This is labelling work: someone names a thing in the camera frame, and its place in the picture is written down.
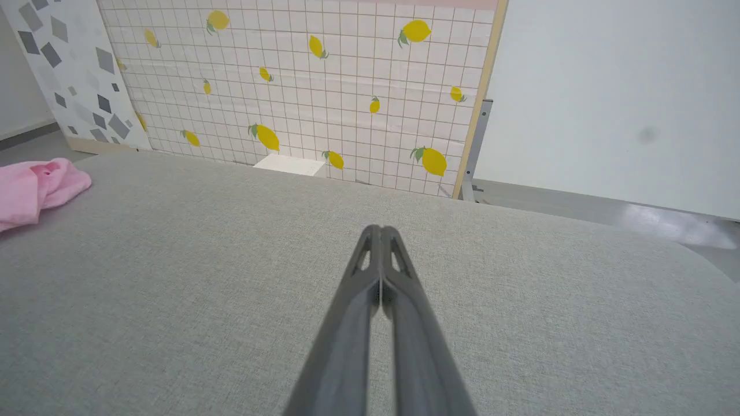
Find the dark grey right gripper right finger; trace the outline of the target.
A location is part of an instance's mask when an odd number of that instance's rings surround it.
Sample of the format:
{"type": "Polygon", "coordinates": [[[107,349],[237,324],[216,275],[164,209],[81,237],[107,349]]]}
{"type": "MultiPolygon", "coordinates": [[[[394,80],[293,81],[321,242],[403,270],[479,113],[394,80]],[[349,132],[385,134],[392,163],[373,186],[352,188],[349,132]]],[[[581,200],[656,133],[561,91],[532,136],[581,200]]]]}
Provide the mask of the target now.
{"type": "Polygon", "coordinates": [[[392,323],[397,415],[476,415],[399,231],[381,229],[381,305],[392,323]]]}

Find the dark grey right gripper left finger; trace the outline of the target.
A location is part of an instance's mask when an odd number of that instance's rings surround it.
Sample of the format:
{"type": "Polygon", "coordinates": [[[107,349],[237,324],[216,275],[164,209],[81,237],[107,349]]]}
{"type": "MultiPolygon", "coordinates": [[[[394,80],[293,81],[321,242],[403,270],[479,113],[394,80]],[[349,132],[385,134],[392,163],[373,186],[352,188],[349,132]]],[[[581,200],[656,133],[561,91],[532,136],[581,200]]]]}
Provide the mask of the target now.
{"type": "Polygon", "coordinates": [[[380,296],[378,225],[362,230],[289,396],[285,415],[365,415],[370,328],[380,296]]]}

